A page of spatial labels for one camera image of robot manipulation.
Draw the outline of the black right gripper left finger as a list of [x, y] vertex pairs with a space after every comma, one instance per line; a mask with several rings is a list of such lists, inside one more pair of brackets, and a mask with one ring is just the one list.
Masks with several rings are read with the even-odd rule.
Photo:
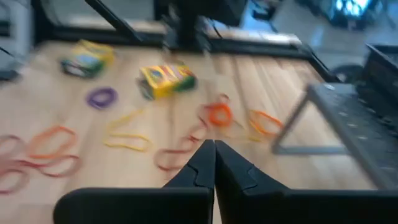
[[215, 142], [206, 140], [161, 188], [80, 188], [62, 196], [54, 224], [212, 224]]

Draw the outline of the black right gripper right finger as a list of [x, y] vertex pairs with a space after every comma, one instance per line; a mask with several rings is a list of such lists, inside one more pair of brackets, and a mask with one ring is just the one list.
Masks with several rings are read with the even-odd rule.
[[223, 224], [398, 224], [397, 190], [290, 189], [216, 140]]

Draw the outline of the yellow rubber band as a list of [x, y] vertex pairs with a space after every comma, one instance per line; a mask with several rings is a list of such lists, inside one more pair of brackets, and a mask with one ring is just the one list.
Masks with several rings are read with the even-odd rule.
[[[115, 129], [120, 128], [121, 126], [125, 126], [129, 124], [135, 117], [138, 115], [142, 114], [144, 112], [144, 109], [139, 109], [139, 110], [134, 110], [130, 112], [129, 114], [123, 115], [117, 119], [114, 119], [110, 121], [106, 125], [105, 129], [105, 137], [102, 140], [103, 144], [107, 147], [121, 147], [125, 149], [130, 149], [133, 151], [139, 151], [139, 152], [145, 152], [149, 150], [153, 146], [153, 142], [146, 136], [142, 134], [134, 134], [134, 133], [122, 133], [122, 132], [115, 132]], [[131, 144], [125, 144], [125, 143], [111, 143], [109, 141], [110, 138], [125, 138], [125, 139], [139, 139], [145, 142], [145, 144], [142, 147], [138, 147], [135, 145]]]

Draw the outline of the orange rubber band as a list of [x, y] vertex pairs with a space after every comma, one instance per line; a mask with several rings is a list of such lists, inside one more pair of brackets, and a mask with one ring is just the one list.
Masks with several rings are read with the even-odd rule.
[[232, 112], [226, 103], [213, 103], [206, 106], [208, 120], [215, 126], [229, 126], [232, 122]]
[[[270, 131], [261, 125], [259, 121], [259, 117], [262, 116], [268, 119], [271, 123], [273, 123], [276, 127], [278, 127], [277, 131]], [[276, 136], [284, 127], [284, 124], [277, 118], [267, 114], [265, 111], [261, 110], [249, 110], [249, 124], [251, 127], [263, 136]]]
[[[48, 154], [39, 154], [37, 150], [40, 145], [57, 133], [66, 133], [69, 135], [69, 138], [63, 144], [59, 145], [55, 151]], [[70, 149], [76, 143], [76, 140], [77, 135], [71, 129], [59, 125], [52, 126], [31, 139], [27, 147], [27, 155], [33, 159], [55, 159], [62, 156], [64, 152]]]

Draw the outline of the Crayola crayon box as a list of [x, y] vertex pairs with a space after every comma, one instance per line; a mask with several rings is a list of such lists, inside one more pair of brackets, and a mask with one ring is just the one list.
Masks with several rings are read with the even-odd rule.
[[113, 63], [114, 58], [111, 46], [81, 39], [60, 59], [60, 68], [63, 73], [91, 79]]
[[173, 63], [142, 67], [136, 83], [145, 99], [157, 100], [194, 89], [197, 77], [184, 63]]

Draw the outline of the purple coil wristband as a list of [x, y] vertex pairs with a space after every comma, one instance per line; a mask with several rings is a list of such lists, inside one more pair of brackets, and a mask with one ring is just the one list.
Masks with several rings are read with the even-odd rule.
[[101, 87], [92, 90], [86, 97], [86, 102], [97, 110], [109, 108], [118, 99], [118, 93], [114, 88]]

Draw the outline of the grey perforated metal riser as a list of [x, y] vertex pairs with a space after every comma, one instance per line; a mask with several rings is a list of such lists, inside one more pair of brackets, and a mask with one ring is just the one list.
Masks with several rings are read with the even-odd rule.
[[[306, 105], [313, 103], [339, 137], [342, 146], [283, 146]], [[350, 84], [309, 85], [280, 134], [272, 144], [275, 154], [349, 154], [380, 189], [398, 190], [398, 139], [372, 116]]]

